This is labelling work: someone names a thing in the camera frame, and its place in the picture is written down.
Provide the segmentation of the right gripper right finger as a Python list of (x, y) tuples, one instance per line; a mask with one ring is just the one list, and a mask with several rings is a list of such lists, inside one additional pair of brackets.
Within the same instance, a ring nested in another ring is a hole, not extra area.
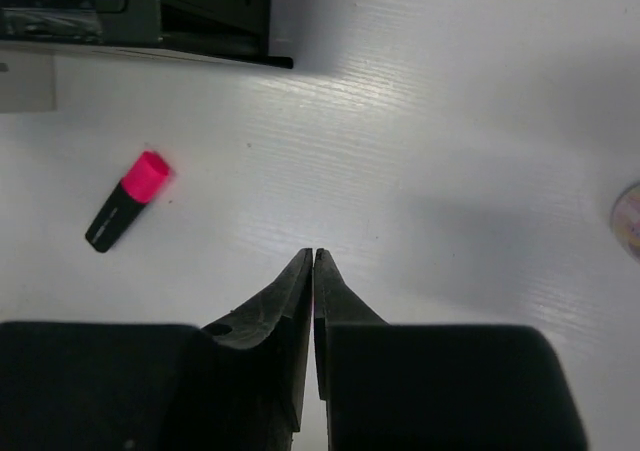
[(332, 450), (585, 450), (548, 340), (521, 325), (385, 322), (316, 253), (314, 341)]

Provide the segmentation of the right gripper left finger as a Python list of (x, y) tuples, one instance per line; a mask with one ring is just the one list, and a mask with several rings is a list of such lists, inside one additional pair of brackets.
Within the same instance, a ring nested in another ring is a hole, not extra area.
[(287, 450), (300, 430), (313, 253), (205, 327), (1, 326), (5, 450)]

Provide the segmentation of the pink highlighter marker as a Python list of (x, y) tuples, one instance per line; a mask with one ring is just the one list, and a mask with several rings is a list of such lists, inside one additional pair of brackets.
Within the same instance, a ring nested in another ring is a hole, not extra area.
[(106, 253), (160, 194), (173, 175), (156, 151), (145, 150), (118, 181), (85, 233), (98, 253)]

